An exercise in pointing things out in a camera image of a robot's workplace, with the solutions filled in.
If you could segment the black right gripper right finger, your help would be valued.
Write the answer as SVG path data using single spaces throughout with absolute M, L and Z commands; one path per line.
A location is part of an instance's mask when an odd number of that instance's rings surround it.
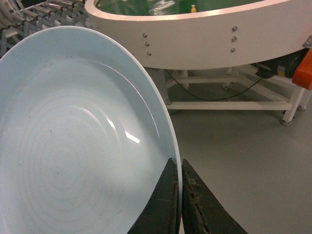
M 191 164 L 182 162 L 182 221 L 186 234 L 245 234 Z

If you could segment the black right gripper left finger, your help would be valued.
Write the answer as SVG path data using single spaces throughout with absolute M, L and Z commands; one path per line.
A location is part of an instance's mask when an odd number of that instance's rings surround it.
M 129 234 L 175 234 L 177 229 L 178 175 L 168 159 L 155 189 Z

